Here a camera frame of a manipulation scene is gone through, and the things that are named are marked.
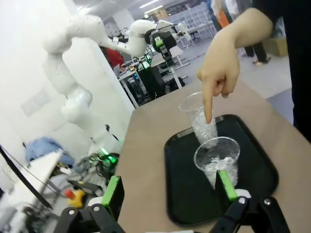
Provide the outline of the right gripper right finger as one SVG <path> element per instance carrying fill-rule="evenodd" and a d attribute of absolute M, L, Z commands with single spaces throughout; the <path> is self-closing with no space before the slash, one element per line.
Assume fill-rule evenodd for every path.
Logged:
<path fill-rule="evenodd" d="M 226 170 L 216 172 L 215 191 L 224 214 L 212 227 L 212 233 L 236 233 L 241 226 L 250 226 L 255 233 L 290 232 L 274 197 L 255 199 L 238 195 Z"/>

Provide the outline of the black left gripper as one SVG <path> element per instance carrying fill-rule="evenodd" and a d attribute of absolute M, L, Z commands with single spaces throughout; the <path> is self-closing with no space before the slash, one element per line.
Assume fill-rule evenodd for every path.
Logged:
<path fill-rule="evenodd" d="M 171 32 L 162 32 L 159 30 L 152 31 L 149 36 L 149 41 L 155 51 L 161 52 L 161 48 L 164 49 L 162 51 L 162 57 L 168 67 L 173 67 L 174 61 L 169 49 L 176 46 L 176 40 Z"/>

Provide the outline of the person's left hand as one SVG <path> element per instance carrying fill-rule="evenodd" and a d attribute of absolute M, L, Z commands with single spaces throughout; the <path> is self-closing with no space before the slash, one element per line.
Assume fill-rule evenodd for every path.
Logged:
<path fill-rule="evenodd" d="M 234 33 L 229 28 L 222 29 L 212 40 L 197 72 L 197 78 L 202 82 L 207 124 L 212 118 L 213 98 L 218 95 L 227 98 L 236 86 L 239 72 Z"/>

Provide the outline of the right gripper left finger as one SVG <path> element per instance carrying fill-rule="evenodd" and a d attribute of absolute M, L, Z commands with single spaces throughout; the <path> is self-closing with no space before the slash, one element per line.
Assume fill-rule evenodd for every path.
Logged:
<path fill-rule="evenodd" d="M 123 233 L 118 218 L 124 200 L 120 176 L 112 176 L 101 198 L 93 198 L 83 209 L 65 208 L 59 217 L 61 233 Z"/>

